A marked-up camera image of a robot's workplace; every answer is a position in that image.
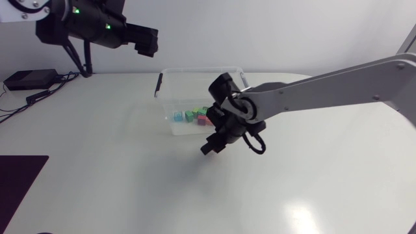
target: toy cube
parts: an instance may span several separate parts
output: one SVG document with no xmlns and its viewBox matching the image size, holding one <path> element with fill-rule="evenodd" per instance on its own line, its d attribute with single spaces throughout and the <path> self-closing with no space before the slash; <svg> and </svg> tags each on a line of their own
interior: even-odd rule
<svg viewBox="0 0 416 234">
<path fill-rule="evenodd" d="M 194 118 L 197 118 L 198 117 L 198 111 L 199 111 L 200 109 L 199 108 L 197 108 L 197 107 L 195 107 L 193 110 L 192 110 L 192 113 L 194 114 Z"/>
<path fill-rule="evenodd" d="M 205 126 L 206 121 L 207 121 L 206 116 L 202 116 L 202 115 L 198 116 L 198 125 Z"/>
<path fill-rule="evenodd" d="M 174 120 L 175 122 L 182 122 L 183 121 L 182 112 L 175 112 Z"/>
<path fill-rule="evenodd" d="M 204 109 L 199 109 L 199 110 L 198 110 L 198 116 L 199 116 L 199 115 L 206 116 L 206 115 L 207 115 L 207 111 L 206 111 L 206 110 L 204 110 Z"/>
<path fill-rule="evenodd" d="M 214 125 L 214 124 L 210 121 L 210 119 L 208 119 L 208 117 L 206 118 L 205 123 L 206 123 L 208 126 L 213 126 L 213 125 Z"/>
<path fill-rule="evenodd" d="M 185 111 L 185 119 L 188 123 L 194 121 L 194 114 L 190 112 L 189 110 Z"/>
</svg>

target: black device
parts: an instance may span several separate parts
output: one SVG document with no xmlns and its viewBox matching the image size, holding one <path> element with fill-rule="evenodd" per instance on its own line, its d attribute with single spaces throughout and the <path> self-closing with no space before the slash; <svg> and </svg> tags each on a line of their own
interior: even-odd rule
<svg viewBox="0 0 416 234">
<path fill-rule="evenodd" d="M 9 90 L 48 89 L 58 75 L 55 69 L 18 71 L 4 81 Z"/>
<path fill-rule="evenodd" d="M 93 73 L 90 43 L 114 49 L 131 42 L 139 54 L 148 57 L 158 50 L 158 30 L 126 23 L 124 0 L 51 0 L 46 6 L 50 13 L 36 22 L 37 37 L 62 46 L 84 77 Z M 69 36 L 84 40 L 84 65 Z"/>
</svg>

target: black cable wire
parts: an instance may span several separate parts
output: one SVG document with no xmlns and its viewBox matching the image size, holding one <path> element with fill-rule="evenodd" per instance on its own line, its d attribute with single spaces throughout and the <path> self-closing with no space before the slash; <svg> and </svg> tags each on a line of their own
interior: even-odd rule
<svg viewBox="0 0 416 234">
<path fill-rule="evenodd" d="M 30 105 L 24 105 L 24 106 L 22 106 L 22 107 L 20 107 L 20 108 L 18 108 L 18 109 L 16 109 L 16 110 L 11 110 L 11 111 L 14 111 L 13 113 L 11 113 L 11 114 L 4 114 L 4 115 L 2 115 L 2 116 L 0 116 L 0 118 L 1 117 L 6 117 L 6 118 L 4 118 L 4 119 L 2 119 L 2 120 L 0 120 L 0 124 L 1 123 L 4 123 L 6 120 L 8 120 L 9 118 L 11 118 L 12 116 L 14 116 L 14 115 L 16 115 L 16 114 L 19 114 L 19 113 L 21 113 L 21 112 L 23 112 L 23 111 L 26 111 L 29 107 L 31 107 L 31 106 L 33 106 L 34 104 L 36 104 L 36 103 L 38 103 L 39 101 L 41 101 L 41 100 L 43 100 L 43 99 L 45 99 L 45 98 L 48 98 L 48 97 L 50 97 L 52 94 L 54 94 L 55 92 L 57 92 L 58 90 L 60 90 L 66 83 L 68 83 L 68 82 L 70 82 L 70 81 L 72 81 L 72 80 L 74 80 L 75 78 L 77 78 L 78 76 L 79 76 L 79 73 L 73 73 L 73 72 L 70 72 L 70 73 L 68 73 L 68 74 L 66 74 L 66 75 L 64 75 L 64 76 L 66 76 L 66 79 L 64 80 L 64 82 L 62 82 L 62 83 L 60 83 L 59 84 L 59 86 L 56 88 L 56 89 L 54 89 L 54 90 L 51 90 L 51 92 L 50 92 L 50 94 L 48 94 L 48 95 L 46 95 L 46 96 L 44 96 L 44 97 L 41 97 L 40 99 L 37 99 L 37 100 L 35 100 L 33 103 L 31 103 Z"/>
<path fill-rule="evenodd" d="M 259 135 L 254 135 L 253 136 L 259 143 L 260 143 L 260 145 L 261 145 L 261 150 L 260 149 L 256 149 L 253 145 L 252 145 L 252 143 L 248 140 L 248 138 L 247 138 L 247 135 L 246 135 L 246 133 L 245 134 L 243 134 L 243 136 L 242 136 L 242 138 L 244 139 L 244 141 L 245 141 L 245 143 L 247 144 L 247 146 L 250 148 L 250 149 L 252 149 L 253 151 L 254 151 L 254 153 L 256 153 L 256 154 L 260 154 L 260 155 L 262 155 L 262 154 L 264 154 L 265 153 L 265 151 L 266 151 L 266 144 L 265 144 L 265 142 L 263 141 L 263 139 L 259 136 Z"/>
<path fill-rule="evenodd" d="M 81 59 L 79 58 L 77 50 L 74 48 L 74 46 L 69 40 L 66 42 L 66 44 L 63 45 L 63 48 L 65 49 L 67 54 L 70 56 L 72 61 L 75 63 L 81 75 L 85 78 L 90 77 L 92 75 L 90 42 L 84 41 L 84 56 L 85 56 L 85 61 L 86 61 L 85 66 L 87 68 L 87 71 L 85 71 L 81 63 Z"/>
<path fill-rule="evenodd" d="M 0 94 L 0 98 L 1 98 L 1 96 L 3 96 L 3 94 L 6 94 L 7 93 L 4 83 L 3 83 L 3 91 L 4 92 L 2 94 Z M 0 109 L 0 111 L 3 111 L 3 112 L 14 112 L 16 110 L 18 110 L 18 109 L 14 109 L 14 110 L 3 110 L 3 109 Z"/>
<path fill-rule="evenodd" d="M 84 57 L 86 72 L 92 74 L 91 47 L 90 42 L 87 40 L 84 40 Z"/>
<path fill-rule="evenodd" d="M 5 84 L 3 83 L 3 93 L 2 94 L 0 94 L 0 98 L 1 98 L 1 96 L 3 95 L 3 94 L 6 94 L 7 93 L 7 91 L 6 91 L 6 89 L 5 89 Z"/>
</svg>

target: plastic bin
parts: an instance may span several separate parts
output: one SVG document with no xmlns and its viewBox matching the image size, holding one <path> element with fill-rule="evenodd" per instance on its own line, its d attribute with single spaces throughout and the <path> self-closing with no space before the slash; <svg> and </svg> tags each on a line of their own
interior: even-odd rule
<svg viewBox="0 0 416 234">
<path fill-rule="evenodd" d="M 161 72 L 155 98 L 162 104 L 173 135 L 213 133 L 215 127 L 204 120 L 203 109 L 211 107 L 213 97 L 208 92 L 219 75 L 228 72 L 235 84 L 248 87 L 244 72 L 238 67 L 172 68 Z"/>
</svg>

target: white wall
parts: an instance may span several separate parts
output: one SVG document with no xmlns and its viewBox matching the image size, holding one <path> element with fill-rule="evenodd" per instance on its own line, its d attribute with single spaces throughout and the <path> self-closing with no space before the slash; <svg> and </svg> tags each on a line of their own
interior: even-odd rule
<svg viewBox="0 0 416 234">
<path fill-rule="evenodd" d="M 308 75 L 394 55 L 416 23 L 414 0 L 127 0 L 128 22 L 160 30 L 155 58 L 133 45 L 92 47 L 95 72 L 241 66 Z M 0 80 L 16 70 L 75 70 L 34 23 L 0 24 Z M 82 43 L 74 39 L 79 52 Z"/>
</svg>

